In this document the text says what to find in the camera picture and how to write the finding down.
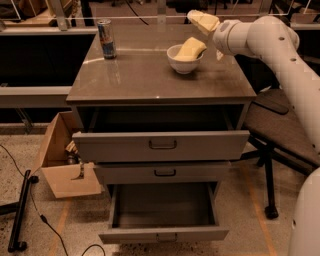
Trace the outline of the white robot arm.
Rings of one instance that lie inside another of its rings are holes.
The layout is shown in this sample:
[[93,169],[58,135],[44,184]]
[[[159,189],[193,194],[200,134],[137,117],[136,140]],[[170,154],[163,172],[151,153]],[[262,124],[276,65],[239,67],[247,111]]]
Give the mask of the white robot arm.
[[[265,63],[280,82],[299,121],[320,153],[320,77],[298,55],[299,37],[280,19],[225,20],[191,10],[187,18],[213,36],[224,55],[244,55]],[[288,256],[320,256],[320,168],[302,185],[294,211]]]

